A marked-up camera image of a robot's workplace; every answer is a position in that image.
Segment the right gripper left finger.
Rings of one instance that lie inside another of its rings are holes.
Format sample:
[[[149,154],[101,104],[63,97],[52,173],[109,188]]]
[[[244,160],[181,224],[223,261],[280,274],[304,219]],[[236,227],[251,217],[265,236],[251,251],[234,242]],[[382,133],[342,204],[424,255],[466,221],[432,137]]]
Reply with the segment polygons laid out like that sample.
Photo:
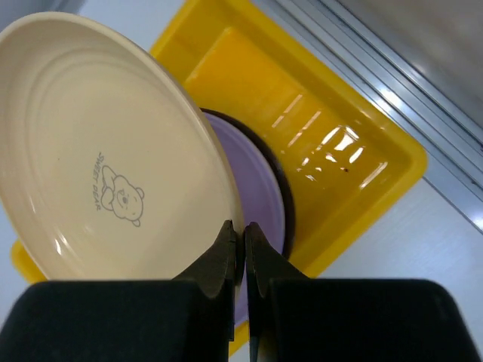
[[[234,336],[236,233],[172,280],[48,281],[16,301],[3,361],[226,361]]]

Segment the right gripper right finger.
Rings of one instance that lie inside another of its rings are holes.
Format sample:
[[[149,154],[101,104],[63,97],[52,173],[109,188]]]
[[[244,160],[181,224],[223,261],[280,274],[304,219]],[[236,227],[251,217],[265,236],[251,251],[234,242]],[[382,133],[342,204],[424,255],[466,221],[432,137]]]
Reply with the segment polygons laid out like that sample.
[[[456,302],[424,279],[309,278],[245,229],[252,361],[479,361]]]

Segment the orange plate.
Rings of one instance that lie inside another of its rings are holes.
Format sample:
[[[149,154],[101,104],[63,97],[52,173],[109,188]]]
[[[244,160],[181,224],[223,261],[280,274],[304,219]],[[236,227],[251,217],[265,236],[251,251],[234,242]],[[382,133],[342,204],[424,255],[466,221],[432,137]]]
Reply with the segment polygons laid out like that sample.
[[[244,228],[206,117],[109,27],[42,12],[1,33],[1,200],[49,280],[171,279]]]

